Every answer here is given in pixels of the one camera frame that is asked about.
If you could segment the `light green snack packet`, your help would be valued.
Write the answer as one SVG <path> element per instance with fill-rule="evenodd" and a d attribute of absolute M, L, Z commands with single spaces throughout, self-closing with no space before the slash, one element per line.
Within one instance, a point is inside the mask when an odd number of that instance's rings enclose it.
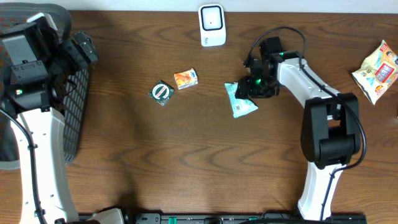
<path fill-rule="evenodd" d="M 226 88 L 229 97 L 233 118 L 247 115 L 258 109 L 258 107 L 251 100 L 242 100 L 235 97 L 235 93 L 238 89 L 238 84 L 236 82 L 225 83 L 224 87 Z"/>

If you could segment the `orange snack packet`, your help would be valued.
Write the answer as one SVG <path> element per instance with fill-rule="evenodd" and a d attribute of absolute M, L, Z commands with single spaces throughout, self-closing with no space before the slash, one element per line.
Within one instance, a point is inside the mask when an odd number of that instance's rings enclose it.
<path fill-rule="evenodd" d="M 179 90 L 198 84 L 198 76 L 194 68 L 175 73 L 174 79 Z"/>

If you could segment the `dark snack packet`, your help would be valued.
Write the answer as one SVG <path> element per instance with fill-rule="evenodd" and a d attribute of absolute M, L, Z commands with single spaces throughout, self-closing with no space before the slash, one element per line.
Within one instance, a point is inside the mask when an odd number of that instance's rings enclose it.
<path fill-rule="evenodd" d="M 158 104 L 165 106 L 174 93 L 175 90 L 170 85 L 162 80 L 159 80 L 148 92 L 148 95 Z"/>

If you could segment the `yellow snack packet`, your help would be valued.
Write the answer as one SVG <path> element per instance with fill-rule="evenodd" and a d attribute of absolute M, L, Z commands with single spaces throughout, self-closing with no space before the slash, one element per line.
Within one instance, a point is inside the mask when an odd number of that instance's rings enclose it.
<path fill-rule="evenodd" d="M 397 54 L 382 40 L 352 76 L 368 100 L 375 105 L 397 80 Z"/>

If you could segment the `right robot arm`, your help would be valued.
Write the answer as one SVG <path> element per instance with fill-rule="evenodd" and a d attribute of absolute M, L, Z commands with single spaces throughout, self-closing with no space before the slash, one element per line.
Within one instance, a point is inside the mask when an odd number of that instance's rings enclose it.
<path fill-rule="evenodd" d="M 249 75 L 238 81 L 235 97 L 270 98 L 284 86 L 303 106 L 300 145 L 308 169 L 297 208 L 305 220 L 330 219 L 338 179 L 361 144 L 358 99 L 328 86 L 300 52 L 285 51 L 279 37 L 257 39 L 254 45 L 261 57 L 248 56 L 244 61 Z"/>

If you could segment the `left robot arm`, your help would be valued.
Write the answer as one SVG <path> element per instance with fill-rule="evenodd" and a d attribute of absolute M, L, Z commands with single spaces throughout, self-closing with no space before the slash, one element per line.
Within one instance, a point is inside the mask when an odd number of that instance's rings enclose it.
<path fill-rule="evenodd" d="M 79 216 L 68 185 L 64 99 L 70 76 L 98 60 L 90 36 L 77 32 L 60 40 L 52 16 L 40 12 L 4 31 L 1 41 L 12 62 L 1 113 L 17 140 L 21 223 L 123 223 L 120 208 Z"/>

